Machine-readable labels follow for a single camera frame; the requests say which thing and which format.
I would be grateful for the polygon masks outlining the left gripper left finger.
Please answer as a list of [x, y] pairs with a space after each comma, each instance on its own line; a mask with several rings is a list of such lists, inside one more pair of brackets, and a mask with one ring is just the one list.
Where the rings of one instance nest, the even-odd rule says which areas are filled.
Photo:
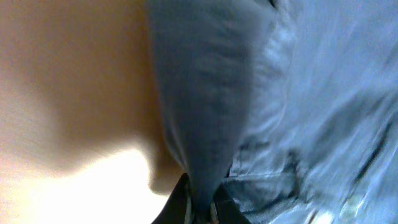
[[182, 174], [166, 204], [155, 218], [152, 224], [185, 224], [187, 208], [190, 206], [190, 193], [188, 190], [189, 178], [186, 173]]

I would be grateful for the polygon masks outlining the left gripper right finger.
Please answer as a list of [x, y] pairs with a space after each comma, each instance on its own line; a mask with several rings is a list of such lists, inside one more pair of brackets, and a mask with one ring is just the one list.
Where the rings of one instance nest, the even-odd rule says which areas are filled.
[[237, 204], [220, 186], [213, 197], [213, 223], [215, 224], [250, 224], [240, 212]]

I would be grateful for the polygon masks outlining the dark blue denim shorts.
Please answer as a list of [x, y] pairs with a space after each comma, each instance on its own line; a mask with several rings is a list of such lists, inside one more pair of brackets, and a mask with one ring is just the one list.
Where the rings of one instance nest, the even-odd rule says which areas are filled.
[[147, 2], [189, 223], [397, 223], [397, 2]]

